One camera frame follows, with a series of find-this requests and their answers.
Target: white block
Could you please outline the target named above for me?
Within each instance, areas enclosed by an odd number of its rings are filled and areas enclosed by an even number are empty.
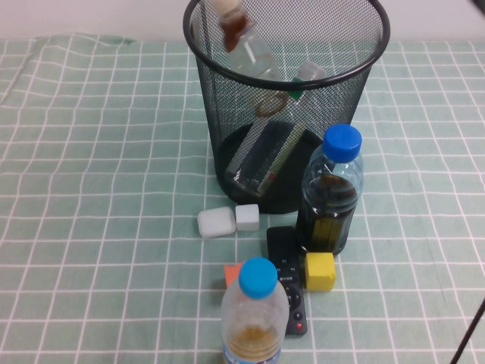
[[[239,231],[259,230],[259,207],[258,205],[236,206],[236,226]]]
[[[202,237],[220,237],[236,231],[234,213],[229,207],[200,211],[197,215]]]

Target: eraser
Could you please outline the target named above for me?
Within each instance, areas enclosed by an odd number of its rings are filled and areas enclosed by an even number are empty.
[[[238,231],[259,230],[259,207],[258,205],[236,206],[236,226]]]
[[[233,281],[239,277],[239,271],[243,266],[244,262],[241,262],[236,265],[225,265],[224,266],[224,275],[226,276],[226,287],[229,287]]]
[[[307,290],[332,290],[336,280],[332,253],[307,253],[305,256]]]
[[[200,211],[197,215],[202,237],[220,237],[236,231],[236,220],[229,207]]]

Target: bottle inside trash can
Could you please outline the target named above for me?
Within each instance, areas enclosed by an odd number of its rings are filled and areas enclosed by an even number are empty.
[[[288,299],[273,263],[249,259],[222,300],[225,362],[276,363],[288,317]]]
[[[306,253],[340,253],[364,183],[362,136],[350,125],[328,128],[303,175],[296,230]]]
[[[306,61],[293,82],[319,80],[327,72]],[[252,195],[263,197],[307,128],[318,119],[321,102],[312,91],[290,92],[288,106],[268,122],[255,123],[226,169],[226,177]]]
[[[256,32],[240,4],[240,0],[212,0],[224,32],[224,45],[230,68],[238,74],[262,80],[281,81],[281,73],[273,53]],[[248,89],[246,95],[259,118],[266,118],[282,110],[288,99],[286,93],[270,89]]]

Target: trash can rim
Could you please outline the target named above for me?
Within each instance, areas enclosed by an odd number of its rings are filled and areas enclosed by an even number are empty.
[[[229,68],[225,68],[221,64],[218,64],[216,61],[213,61],[211,58],[209,58],[204,52],[202,52],[199,49],[193,37],[192,30],[190,29],[191,28],[190,18],[199,2],[200,0],[191,0],[190,3],[187,5],[186,10],[183,14],[183,35],[185,36],[185,40],[190,50],[203,64],[205,64],[214,72],[217,72],[218,74],[226,78],[229,78],[230,80],[234,80],[238,83],[242,83],[247,86],[257,87],[260,89],[277,89],[280,91],[304,91],[307,89],[319,89],[321,87],[332,86],[336,83],[343,82],[345,80],[348,80],[360,74],[361,72],[367,70],[370,66],[372,66],[379,59],[379,57],[384,53],[390,39],[389,17],[387,16],[387,13],[384,10],[382,4],[378,0],[367,0],[367,2],[376,9],[377,13],[380,16],[380,20],[382,21],[382,27],[383,27],[383,35],[379,43],[376,45],[376,48],[372,52],[372,54],[361,64],[359,64],[356,67],[350,68],[349,70],[341,74],[337,74],[335,76],[331,76],[331,77],[327,77],[319,80],[312,80],[312,81],[305,81],[305,82],[260,80],[258,78],[238,74],[237,72],[234,72]]]

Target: trash can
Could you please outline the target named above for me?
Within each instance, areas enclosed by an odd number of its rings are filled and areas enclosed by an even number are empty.
[[[242,6],[273,52],[283,81],[260,80],[230,69],[211,0],[192,0],[183,17],[183,32],[196,56],[217,180],[239,204],[257,203],[267,213],[293,212],[301,202],[305,166],[325,130],[352,121],[371,66],[389,42],[390,23],[375,0],[243,0]],[[327,76],[293,81],[306,61],[320,66]],[[258,114],[249,100],[264,98],[268,92],[283,100],[304,93],[311,101],[304,105],[285,101],[274,115]],[[253,146],[262,164],[270,163],[265,159],[274,154],[277,142],[272,136],[277,138],[296,124],[301,129],[297,136],[288,134],[287,140],[293,138],[291,148],[279,159],[277,174],[269,175],[271,183],[265,184],[267,189],[260,196],[227,176],[228,166],[255,123],[271,125],[268,138],[258,148]]]

